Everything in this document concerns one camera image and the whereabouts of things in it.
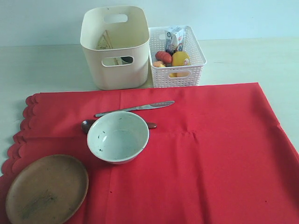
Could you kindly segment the silver table knife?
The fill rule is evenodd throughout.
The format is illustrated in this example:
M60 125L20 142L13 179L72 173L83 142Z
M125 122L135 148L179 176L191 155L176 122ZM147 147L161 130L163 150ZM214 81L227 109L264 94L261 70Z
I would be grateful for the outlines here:
M102 113L97 113L94 116L96 118L102 117L106 114L112 113L112 112L130 112L130 111L136 111L136 110L150 110L150 109L157 109L157 108L163 108L170 106L174 104L175 101L164 101L164 102L158 102L158 103L152 103L152 104L147 104L147 105L140 105L140 106L135 106L135 107L130 107L130 108L125 108L125 109L119 109L119 110L114 110L114 111L108 111L108 112L102 112Z

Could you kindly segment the white ceramic bowl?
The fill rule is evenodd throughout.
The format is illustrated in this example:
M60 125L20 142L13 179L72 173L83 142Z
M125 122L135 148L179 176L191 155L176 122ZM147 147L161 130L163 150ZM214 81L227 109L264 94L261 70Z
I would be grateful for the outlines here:
M147 123L132 112L112 112L97 119L87 133L89 150L111 164L132 161L147 146Z

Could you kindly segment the yellow cheese wedge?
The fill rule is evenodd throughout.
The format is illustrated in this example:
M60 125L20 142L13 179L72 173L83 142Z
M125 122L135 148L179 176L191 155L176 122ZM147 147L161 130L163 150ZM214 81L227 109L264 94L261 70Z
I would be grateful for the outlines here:
M164 64L160 64L159 68L167 68L167 66L165 66ZM169 73L168 77L170 77L170 78L179 77L179 74L178 73Z

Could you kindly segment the fried chicken nugget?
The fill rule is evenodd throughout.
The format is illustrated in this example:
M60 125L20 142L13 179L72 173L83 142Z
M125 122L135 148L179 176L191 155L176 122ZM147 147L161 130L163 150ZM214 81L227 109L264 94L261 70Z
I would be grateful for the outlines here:
M155 61L153 63L153 66L156 67L156 68L162 68L162 67L165 67L164 63L162 61Z

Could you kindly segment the red sausage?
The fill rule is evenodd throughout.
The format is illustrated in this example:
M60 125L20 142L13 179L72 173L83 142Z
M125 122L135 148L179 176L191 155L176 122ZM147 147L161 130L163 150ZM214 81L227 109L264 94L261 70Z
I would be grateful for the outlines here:
M172 63L172 56L166 51L158 51L155 58L167 64Z

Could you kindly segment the stainless steel cup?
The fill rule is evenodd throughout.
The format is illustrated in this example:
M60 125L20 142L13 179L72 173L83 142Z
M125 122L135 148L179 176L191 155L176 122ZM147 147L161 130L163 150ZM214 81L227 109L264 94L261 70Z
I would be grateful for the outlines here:
M133 62L133 57L131 56L124 56L121 57L122 64L131 64Z

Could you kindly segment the yellow lemon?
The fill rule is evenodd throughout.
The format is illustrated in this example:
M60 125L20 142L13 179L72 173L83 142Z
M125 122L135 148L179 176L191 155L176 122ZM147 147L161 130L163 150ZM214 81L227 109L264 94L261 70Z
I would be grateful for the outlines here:
M191 65L190 57L185 51L177 51L172 55L171 65L177 66L189 66Z

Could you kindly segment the dark wooden spoon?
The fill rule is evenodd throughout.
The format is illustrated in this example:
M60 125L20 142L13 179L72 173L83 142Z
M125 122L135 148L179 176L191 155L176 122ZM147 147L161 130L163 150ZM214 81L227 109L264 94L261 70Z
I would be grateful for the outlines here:
M96 120L95 119L86 119L81 123L81 130L88 134L89 129L91 128L91 126L94 124ZM155 123L151 123L151 122L147 122L146 123L149 129L155 129L157 128L157 124Z

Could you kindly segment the small milk carton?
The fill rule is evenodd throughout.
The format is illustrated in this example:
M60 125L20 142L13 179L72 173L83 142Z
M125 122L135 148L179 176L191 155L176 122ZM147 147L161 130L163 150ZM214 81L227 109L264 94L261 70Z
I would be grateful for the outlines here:
M169 27L165 32L165 51L170 55L183 51L185 30L183 27Z

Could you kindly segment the brown wooden plate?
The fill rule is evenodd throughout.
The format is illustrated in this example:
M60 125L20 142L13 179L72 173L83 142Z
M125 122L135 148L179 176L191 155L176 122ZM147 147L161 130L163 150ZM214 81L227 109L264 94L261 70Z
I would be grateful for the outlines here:
M63 224L80 208L89 178L81 161L64 154L43 157L12 182L5 209L12 224Z

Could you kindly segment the white woven plastic basket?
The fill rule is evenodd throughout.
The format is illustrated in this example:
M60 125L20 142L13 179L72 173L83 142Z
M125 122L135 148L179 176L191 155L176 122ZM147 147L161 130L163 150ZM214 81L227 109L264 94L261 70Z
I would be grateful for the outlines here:
M165 32L167 27L149 28L149 63L153 86L155 88L196 86L206 64L206 58L199 46L193 29L189 26L181 26L185 30L183 51L190 57L191 65L177 66L166 65L167 68L156 68L153 63L157 61L155 54L165 49ZM170 78L169 73L178 73L179 77Z

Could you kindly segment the large cream plastic bin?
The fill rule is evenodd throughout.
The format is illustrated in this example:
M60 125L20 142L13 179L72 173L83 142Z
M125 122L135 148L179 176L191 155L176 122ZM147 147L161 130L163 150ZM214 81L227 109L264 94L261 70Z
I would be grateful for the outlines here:
M114 49L97 50L106 29ZM139 7L99 7L87 11L80 44L96 86L117 90L143 85L148 78L149 40L147 20ZM124 56L133 57L133 62L115 65L114 57Z

